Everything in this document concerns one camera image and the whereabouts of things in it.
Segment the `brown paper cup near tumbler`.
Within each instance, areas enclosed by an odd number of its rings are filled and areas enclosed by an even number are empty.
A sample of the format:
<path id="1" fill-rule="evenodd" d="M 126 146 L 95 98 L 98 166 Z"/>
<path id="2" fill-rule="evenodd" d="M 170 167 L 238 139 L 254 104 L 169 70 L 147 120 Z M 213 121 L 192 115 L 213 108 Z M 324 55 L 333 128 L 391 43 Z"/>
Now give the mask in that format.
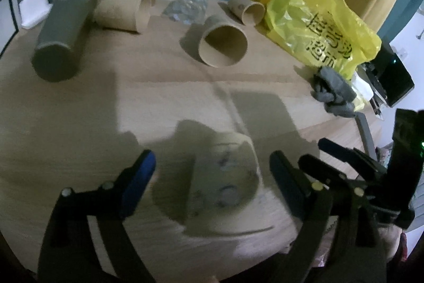
<path id="1" fill-rule="evenodd" d="M 94 11 L 100 27 L 143 33 L 149 23 L 152 0 L 101 0 Z"/>

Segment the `grey glove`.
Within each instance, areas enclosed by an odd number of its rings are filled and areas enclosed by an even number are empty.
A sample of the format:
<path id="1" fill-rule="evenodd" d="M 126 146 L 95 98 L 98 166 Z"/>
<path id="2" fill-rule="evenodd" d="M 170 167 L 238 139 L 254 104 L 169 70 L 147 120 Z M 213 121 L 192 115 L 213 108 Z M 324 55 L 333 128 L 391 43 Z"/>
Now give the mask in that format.
<path id="1" fill-rule="evenodd" d="M 323 66 L 313 76 L 312 96 L 324 105 L 325 111 L 343 118 L 355 117 L 356 93 L 333 68 Z"/>

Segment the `brown paper cup middle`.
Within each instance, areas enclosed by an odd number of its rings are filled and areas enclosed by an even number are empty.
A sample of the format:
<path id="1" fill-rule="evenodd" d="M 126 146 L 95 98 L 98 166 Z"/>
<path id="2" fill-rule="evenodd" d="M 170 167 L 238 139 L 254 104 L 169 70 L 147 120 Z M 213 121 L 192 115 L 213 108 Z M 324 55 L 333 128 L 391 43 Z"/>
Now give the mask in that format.
<path id="1" fill-rule="evenodd" d="M 203 25 L 198 55 L 211 67 L 230 67 L 239 63 L 248 50 L 245 33 L 219 15 L 209 16 Z"/>

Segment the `black monitor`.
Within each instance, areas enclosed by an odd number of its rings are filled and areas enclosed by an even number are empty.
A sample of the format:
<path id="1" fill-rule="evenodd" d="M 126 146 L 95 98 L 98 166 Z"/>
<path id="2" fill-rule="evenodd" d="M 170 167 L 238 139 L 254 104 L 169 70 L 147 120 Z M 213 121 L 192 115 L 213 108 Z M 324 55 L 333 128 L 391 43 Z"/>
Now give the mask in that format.
<path id="1" fill-rule="evenodd" d="M 365 63 L 365 71 L 383 101 L 393 107 L 415 87 L 410 73 L 388 42 L 383 41 L 377 56 Z"/>

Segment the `grey metal tumbler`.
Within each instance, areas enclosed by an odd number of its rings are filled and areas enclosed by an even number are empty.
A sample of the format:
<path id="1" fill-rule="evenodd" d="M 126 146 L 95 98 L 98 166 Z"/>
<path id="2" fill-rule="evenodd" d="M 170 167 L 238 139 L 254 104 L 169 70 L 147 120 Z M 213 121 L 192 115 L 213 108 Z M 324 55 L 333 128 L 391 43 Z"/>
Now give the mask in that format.
<path id="1" fill-rule="evenodd" d="M 69 80 L 80 67 L 97 0 L 55 0 L 39 33 L 32 67 L 48 82 Z"/>

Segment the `brown paper cup near bag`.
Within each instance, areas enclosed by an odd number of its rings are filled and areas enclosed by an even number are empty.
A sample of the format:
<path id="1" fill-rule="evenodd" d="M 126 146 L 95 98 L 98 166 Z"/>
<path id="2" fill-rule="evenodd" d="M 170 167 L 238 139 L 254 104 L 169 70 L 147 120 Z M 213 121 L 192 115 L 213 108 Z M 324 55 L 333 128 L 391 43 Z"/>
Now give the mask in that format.
<path id="1" fill-rule="evenodd" d="M 229 0 L 228 8 L 246 26 L 255 27 L 264 18 L 265 6 L 252 0 Z"/>

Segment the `yellow plastic shopping bag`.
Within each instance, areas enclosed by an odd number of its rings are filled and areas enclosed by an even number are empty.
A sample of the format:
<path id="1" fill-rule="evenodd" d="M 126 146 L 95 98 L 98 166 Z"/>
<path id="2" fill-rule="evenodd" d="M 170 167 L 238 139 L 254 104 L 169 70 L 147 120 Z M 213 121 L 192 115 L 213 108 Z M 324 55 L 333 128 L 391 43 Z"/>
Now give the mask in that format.
<path id="1" fill-rule="evenodd" d="M 382 41 L 345 0 L 271 0 L 267 37 L 304 65 L 328 66 L 350 80 Z"/>

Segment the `printed brown paper cup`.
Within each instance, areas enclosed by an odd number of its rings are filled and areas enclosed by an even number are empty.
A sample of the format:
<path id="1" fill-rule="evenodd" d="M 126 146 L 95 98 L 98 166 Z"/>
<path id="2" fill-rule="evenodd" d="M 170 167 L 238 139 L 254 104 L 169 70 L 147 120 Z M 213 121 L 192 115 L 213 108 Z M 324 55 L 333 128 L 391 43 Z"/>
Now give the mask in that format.
<path id="1" fill-rule="evenodd" d="M 252 140 L 214 134 L 196 154 L 186 206 L 186 232 L 240 237 L 274 228 Z"/>

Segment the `white desk lamp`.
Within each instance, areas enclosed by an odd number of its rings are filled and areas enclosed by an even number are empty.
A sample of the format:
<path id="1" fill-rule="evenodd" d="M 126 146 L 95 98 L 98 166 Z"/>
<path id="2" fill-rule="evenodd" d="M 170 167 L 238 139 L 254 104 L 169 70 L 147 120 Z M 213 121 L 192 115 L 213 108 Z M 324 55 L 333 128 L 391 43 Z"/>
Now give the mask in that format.
<path id="1" fill-rule="evenodd" d="M 21 27 L 24 29 L 36 27 L 47 18 L 51 8 L 49 0 L 22 0 L 19 3 Z"/>

